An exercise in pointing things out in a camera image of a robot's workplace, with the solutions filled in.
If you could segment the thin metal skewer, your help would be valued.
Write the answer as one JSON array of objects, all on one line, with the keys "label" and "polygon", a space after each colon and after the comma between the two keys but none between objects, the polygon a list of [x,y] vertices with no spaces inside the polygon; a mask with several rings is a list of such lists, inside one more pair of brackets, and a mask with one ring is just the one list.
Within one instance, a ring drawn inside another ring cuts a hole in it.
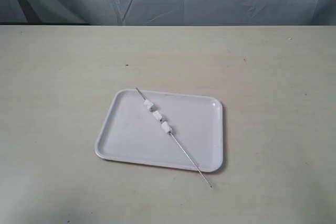
[{"label": "thin metal skewer", "polygon": [[[143,99],[143,101],[145,100],[145,99],[148,99],[144,94],[143,94],[143,92],[142,91],[140,91],[137,87],[135,87],[135,90],[138,92],[138,94],[141,96],[141,98]],[[158,121],[159,123],[160,123],[160,125],[161,125],[161,123],[162,122],[164,122],[164,121],[167,121],[165,118],[164,118],[164,116],[163,116],[163,120],[160,122],[160,121]],[[190,157],[190,155],[189,155],[189,153],[186,151],[186,149],[183,147],[183,145],[181,144],[181,142],[175,137],[175,135],[174,135],[174,132],[172,133],[172,134],[167,134],[167,135],[169,135],[172,139],[173,139],[173,141],[179,146],[179,148],[181,149],[181,151],[185,154],[185,156],[189,159],[189,161],[191,162],[191,164],[193,165],[193,167],[198,171],[198,173],[200,174],[200,176],[204,179],[204,181],[208,184],[208,186],[211,188],[211,189],[213,189],[213,186],[212,186],[212,184],[209,182],[209,180],[204,176],[204,174],[201,172],[201,170],[200,170],[200,168],[199,168],[199,166],[198,165],[196,165],[196,163],[194,162],[194,160]]]}]

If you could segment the white foam cube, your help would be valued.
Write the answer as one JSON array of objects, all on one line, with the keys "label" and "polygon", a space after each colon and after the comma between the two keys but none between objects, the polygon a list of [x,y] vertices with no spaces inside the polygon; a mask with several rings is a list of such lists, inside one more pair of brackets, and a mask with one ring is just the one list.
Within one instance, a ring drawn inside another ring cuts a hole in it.
[{"label": "white foam cube", "polygon": [[159,111],[153,111],[152,115],[154,116],[156,120],[160,122],[163,120],[163,115]]},{"label": "white foam cube", "polygon": [[145,108],[146,108],[148,111],[153,111],[154,103],[151,102],[150,100],[145,99],[144,102],[143,102],[143,105],[145,106]]},{"label": "white foam cube", "polygon": [[170,126],[170,124],[167,121],[164,121],[164,122],[161,123],[161,128],[167,134],[172,134],[173,133],[172,127]]}]

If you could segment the white plastic tray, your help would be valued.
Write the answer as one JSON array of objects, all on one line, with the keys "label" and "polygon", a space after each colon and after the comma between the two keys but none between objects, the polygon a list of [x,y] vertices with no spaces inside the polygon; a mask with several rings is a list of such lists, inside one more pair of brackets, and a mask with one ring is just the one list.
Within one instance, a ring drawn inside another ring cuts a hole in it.
[{"label": "white plastic tray", "polygon": [[[196,165],[204,173],[218,170],[224,160],[224,108],[216,98],[143,91],[173,128]],[[160,123],[143,105],[135,89],[114,97],[95,144],[106,160],[196,170]]]}]

